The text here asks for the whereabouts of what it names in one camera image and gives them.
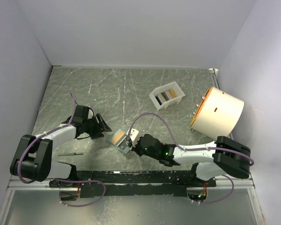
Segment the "green card holder wallet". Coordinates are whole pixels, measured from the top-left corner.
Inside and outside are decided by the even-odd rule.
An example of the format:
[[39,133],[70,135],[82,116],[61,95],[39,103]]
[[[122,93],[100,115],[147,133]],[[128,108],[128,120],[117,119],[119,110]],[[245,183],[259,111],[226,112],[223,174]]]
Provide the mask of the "green card holder wallet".
[[109,142],[114,148],[126,154],[131,149],[131,143],[127,140],[127,134],[122,129],[118,129],[110,138]]

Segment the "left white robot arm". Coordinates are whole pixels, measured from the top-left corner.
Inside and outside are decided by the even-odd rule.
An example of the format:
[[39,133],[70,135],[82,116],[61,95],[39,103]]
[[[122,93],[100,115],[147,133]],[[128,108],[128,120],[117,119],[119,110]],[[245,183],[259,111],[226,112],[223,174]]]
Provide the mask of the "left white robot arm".
[[40,135],[24,135],[21,137],[10,166],[10,173],[25,183],[61,179],[67,187],[77,184],[76,166],[69,163],[54,162],[53,151],[59,146],[86,133],[94,140],[104,137],[103,132],[112,129],[103,120],[101,114],[73,113],[66,121],[51,131]]

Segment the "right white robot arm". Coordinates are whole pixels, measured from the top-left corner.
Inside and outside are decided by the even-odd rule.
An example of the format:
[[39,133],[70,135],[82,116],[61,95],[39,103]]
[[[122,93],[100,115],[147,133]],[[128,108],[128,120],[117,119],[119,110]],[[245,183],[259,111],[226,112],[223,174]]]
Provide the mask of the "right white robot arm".
[[200,186],[216,176],[229,175],[247,179],[250,174],[251,150],[225,136],[201,145],[164,144],[149,134],[128,137],[129,146],[138,156],[148,156],[160,164],[172,167],[193,163],[195,171],[189,175],[190,183]]

